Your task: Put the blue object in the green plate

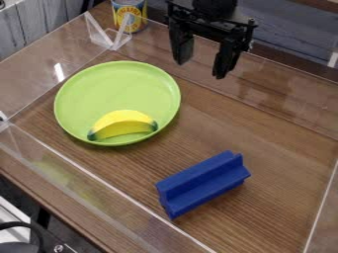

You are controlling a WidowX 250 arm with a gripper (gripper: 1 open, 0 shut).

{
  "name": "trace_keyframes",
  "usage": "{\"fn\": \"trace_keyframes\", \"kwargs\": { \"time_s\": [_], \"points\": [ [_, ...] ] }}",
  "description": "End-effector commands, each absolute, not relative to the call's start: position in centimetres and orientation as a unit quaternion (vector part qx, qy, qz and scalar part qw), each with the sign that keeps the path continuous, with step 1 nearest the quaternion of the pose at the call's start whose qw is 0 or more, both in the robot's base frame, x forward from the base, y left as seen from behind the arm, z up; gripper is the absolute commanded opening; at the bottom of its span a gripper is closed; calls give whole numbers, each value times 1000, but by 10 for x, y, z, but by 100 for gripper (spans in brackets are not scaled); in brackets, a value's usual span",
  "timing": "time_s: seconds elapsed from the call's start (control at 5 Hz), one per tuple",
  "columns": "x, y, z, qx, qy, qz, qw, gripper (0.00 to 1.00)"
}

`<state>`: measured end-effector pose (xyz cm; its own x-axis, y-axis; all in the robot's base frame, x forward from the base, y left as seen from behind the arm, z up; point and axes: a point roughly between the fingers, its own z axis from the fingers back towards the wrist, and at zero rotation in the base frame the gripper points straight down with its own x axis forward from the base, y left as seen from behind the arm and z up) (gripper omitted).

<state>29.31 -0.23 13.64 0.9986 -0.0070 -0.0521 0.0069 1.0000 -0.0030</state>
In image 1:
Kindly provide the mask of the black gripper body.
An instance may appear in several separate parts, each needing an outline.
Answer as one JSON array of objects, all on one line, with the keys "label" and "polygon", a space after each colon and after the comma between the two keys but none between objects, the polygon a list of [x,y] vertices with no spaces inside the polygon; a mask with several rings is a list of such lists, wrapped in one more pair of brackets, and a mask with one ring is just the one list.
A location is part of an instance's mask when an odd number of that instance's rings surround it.
[{"label": "black gripper body", "polygon": [[258,22],[240,12],[238,0],[167,0],[167,4],[172,40],[200,36],[216,42],[251,43]]}]

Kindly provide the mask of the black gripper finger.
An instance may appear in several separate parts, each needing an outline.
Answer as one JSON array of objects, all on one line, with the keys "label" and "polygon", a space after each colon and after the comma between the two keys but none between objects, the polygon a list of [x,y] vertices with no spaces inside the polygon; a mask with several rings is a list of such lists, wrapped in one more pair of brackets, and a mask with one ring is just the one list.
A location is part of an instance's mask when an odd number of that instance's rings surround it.
[{"label": "black gripper finger", "polygon": [[228,37],[220,42],[212,66],[212,76],[216,79],[223,79],[235,68],[240,52],[242,45],[238,39]]},{"label": "black gripper finger", "polygon": [[174,61],[178,65],[183,65],[192,57],[194,36],[188,26],[168,20],[168,38]]}]

